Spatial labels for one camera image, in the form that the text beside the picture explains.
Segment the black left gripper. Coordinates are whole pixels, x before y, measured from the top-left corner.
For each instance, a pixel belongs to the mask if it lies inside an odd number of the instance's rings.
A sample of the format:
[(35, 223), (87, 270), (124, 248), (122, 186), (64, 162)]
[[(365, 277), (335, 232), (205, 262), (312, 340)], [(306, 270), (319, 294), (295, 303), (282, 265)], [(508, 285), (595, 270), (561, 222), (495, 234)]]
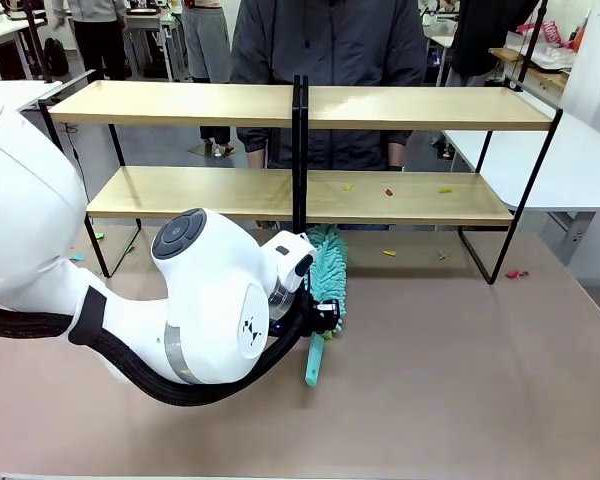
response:
[(303, 311), (303, 335), (325, 336), (341, 331), (341, 311), (337, 299), (317, 302), (310, 298), (309, 306)]

